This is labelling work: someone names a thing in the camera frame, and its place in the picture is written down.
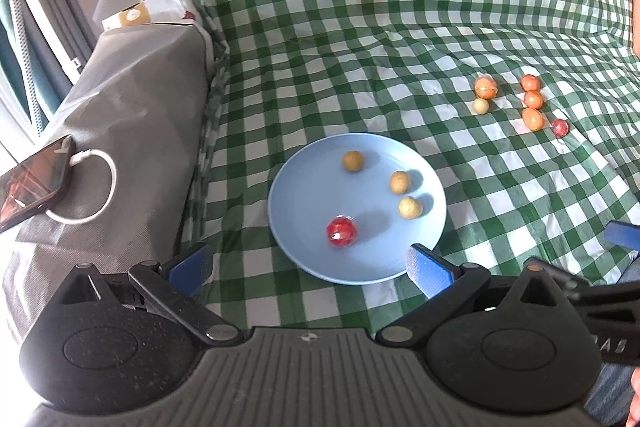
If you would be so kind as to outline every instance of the blue plate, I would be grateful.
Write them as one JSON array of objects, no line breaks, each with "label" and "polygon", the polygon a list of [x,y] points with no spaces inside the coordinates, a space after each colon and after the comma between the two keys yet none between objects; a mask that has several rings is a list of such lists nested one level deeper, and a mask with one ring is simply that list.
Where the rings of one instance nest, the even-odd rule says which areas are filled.
[{"label": "blue plate", "polygon": [[[360,172],[342,167],[342,156],[362,152]],[[417,219],[402,219],[398,196],[389,189],[395,171],[407,171],[407,194],[424,207]],[[329,136],[295,153],[276,175],[267,201],[273,237],[285,254],[312,275],[339,284],[372,284],[406,272],[412,243],[434,248],[442,235],[447,203],[431,166],[413,149],[376,134]],[[358,237],[333,247],[325,228],[335,216],[351,216]]]}]

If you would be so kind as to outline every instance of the red wrapped candy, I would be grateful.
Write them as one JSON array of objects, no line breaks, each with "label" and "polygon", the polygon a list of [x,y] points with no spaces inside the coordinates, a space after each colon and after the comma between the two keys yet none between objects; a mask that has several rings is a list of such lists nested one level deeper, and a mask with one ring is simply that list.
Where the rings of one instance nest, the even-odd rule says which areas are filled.
[{"label": "red wrapped candy", "polygon": [[357,235],[356,225],[348,216],[334,217],[326,227],[326,237],[334,247],[348,247]]},{"label": "red wrapped candy", "polygon": [[556,120],[551,124],[551,130],[556,135],[556,138],[564,138],[569,133],[569,124],[566,120]]}]

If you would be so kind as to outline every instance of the orange wrapped candy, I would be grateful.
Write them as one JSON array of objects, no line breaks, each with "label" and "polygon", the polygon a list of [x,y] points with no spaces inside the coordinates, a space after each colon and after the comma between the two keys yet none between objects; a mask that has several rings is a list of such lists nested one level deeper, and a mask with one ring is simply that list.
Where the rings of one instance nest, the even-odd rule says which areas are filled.
[{"label": "orange wrapped candy", "polygon": [[524,94],[524,105],[532,109],[540,109],[545,101],[539,91],[530,90]]},{"label": "orange wrapped candy", "polygon": [[476,80],[476,96],[484,100],[491,100],[498,93],[498,85],[488,76],[481,76]]},{"label": "orange wrapped candy", "polygon": [[539,131],[545,126],[545,116],[536,109],[526,108],[522,112],[522,119],[530,131]]},{"label": "orange wrapped candy", "polygon": [[532,74],[526,74],[522,77],[520,85],[525,91],[538,91],[540,90],[540,79]]}]

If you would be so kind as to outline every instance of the ribbed gray panel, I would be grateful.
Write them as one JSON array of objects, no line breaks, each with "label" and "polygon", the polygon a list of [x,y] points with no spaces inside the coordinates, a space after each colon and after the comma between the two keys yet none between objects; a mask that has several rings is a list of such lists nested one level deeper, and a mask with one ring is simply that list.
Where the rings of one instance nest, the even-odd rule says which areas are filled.
[{"label": "ribbed gray panel", "polygon": [[110,417],[40,407],[27,427],[596,425],[579,409],[530,418],[475,410],[444,394],[415,353],[379,346],[364,330],[258,328],[242,346],[207,351],[191,378],[155,404]]}]

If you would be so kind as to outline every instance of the phone screen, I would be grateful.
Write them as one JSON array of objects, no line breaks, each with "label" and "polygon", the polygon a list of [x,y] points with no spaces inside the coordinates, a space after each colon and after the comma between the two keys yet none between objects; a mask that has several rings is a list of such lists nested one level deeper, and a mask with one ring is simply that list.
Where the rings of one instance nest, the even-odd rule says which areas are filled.
[{"label": "phone screen", "polygon": [[0,177],[0,229],[62,188],[72,141],[66,136]]}]

